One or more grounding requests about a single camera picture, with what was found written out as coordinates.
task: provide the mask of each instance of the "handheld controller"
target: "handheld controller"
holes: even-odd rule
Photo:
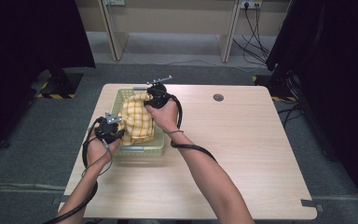
[[[171,79],[172,76],[166,78],[159,78],[158,80],[154,80],[153,82],[147,82],[147,84],[152,84],[150,88],[147,88],[147,93],[153,96],[153,98],[149,101],[144,101],[144,105],[151,105],[156,109],[160,109],[167,104],[167,102],[172,98],[172,95],[167,93],[167,89],[161,81],[165,81]]]
[[[124,130],[118,130],[118,123],[122,118],[115,118],[110,113],[105,112],[105,118],[100,117],[100,125],[95,130],[97,138],[103,139],[106,144],[111,144],[124,135]]]

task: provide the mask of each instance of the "table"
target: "table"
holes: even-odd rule
[[[111,109],[117,90],[145,86],[106,84],[90,124]],[[314,219],[311,200],[269,92],[257,86],[166,85],[182,103],[182,130],[210,150],[240,190],[254,219]],[[215,101],[215,94],[224,100]],[[215,219],[178,150],[165,138],[162,157],[116,160],[98,179],[85,217]],[[79,153],[65,190],[84,166]]]

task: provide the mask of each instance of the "basket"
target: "basket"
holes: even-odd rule
[[[116,100],[112,106],[112,115],[117,116],[124,101],[136,94],[135,89],[119,89]],[[154,139],[152,141],[133,144],[131,146],[120,146],[114,157],[160,157],[164,147],[164,132],[156,125]]]

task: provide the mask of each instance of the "plaid fabric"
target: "plaid fabric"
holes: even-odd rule
[[[118,113],[123,118],[123,121],[118,124],[118,129],[125,130],[121,139],[123,146],[154,139],[155,122],[144,106],[144,101],[150,100],[151,97],[145,91],[131,96],[123,103]]]

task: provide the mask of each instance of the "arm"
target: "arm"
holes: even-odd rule
[[[119,147],[119,145],[120,140],[118,139],[109,145],[110,151],[114,153],[116,148]],[[94,139],[89,143],[87,161],[88,164],[92,165],[88,167],[85,174],[75,187],[74,191],[69,196],[69,199],[66,201],[60,212],[57,214],[57,217],[71,211],[72,209],[80,205],[91,194],[91,190],[94,187],[95,182],[97,181],[98,175],[101,173],[104,166],[111,160],[110,153],[106,152],[106,148],[103,146],[103,143],[100,140]],[[60,223],[82,223],[85,211],[86,207]]]
[[[178,112],[175,102],[169,101],[161,109],[155,109],[149,105],[146,109],[165,133],[178,130],[176,127]],[[183,133],[169,133],[169,137],[176,144],[193,145]],[[254,223],[241,193],[216,161],[191,148],[181,148],[180,153],[220,223]]]

